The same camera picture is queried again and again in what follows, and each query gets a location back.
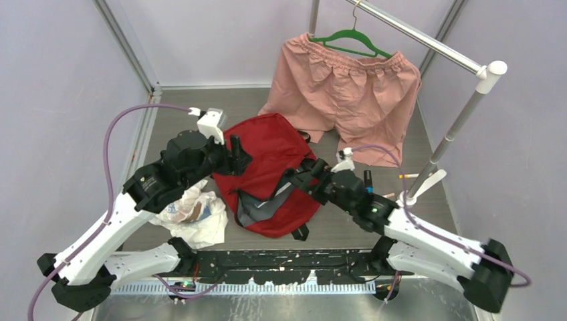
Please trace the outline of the red backpack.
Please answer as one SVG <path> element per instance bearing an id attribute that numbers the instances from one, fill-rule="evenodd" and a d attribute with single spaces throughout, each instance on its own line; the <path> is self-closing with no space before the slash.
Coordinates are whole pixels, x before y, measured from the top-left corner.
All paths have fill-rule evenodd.
<path id="1" fill-rule="evenodd" d="M 309 139 L 280 114 L 256 116 L 225 131 L 240 138 L 251 156 L 241 176 L 213 174 L 238 226 L 264 237 L 292 235 L 305 241 L 307 222 L 320 204 L 289 182 L 292 172 L 306 170 L 316 159 Z"/>

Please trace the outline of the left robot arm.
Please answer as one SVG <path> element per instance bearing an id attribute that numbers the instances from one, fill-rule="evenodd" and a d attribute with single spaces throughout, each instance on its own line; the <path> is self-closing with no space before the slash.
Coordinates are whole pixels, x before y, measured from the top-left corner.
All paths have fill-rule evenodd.
<path id="1" fill-rule="evenodd" d="M 125 257 L 115 258 L 113 253 L 188 188 L 212 174 L 240 176 L 251 160 L 235 135 L 229 144 L 192 130 L 170 139 L 159 160 L 140 167 L 110 209 L 79 240 L 65 251 L 38 259 L 42 274 L 53 284 L 56 302 L 86 312 L 125 284 L 155 274 L 189 275 L 196 253 L 179 237 Z"/>

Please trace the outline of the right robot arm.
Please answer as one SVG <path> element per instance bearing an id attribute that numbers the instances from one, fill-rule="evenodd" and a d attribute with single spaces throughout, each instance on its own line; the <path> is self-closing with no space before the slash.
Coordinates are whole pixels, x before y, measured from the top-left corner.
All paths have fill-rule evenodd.
<path id="1" fill-rule="evenodd" d="M 396 270 L 426 276 L 456 289 L 478 308 L 501 312 L 515 275 L 501 242 L 482 243 L 430 224 L 398 203 L 368 192 L 353 171 L 334 172 L 322 159 L 287 176 L 313 200 L 334 204 L 360 228 L 381 236 L 371 257 L 378 274 Z"/>

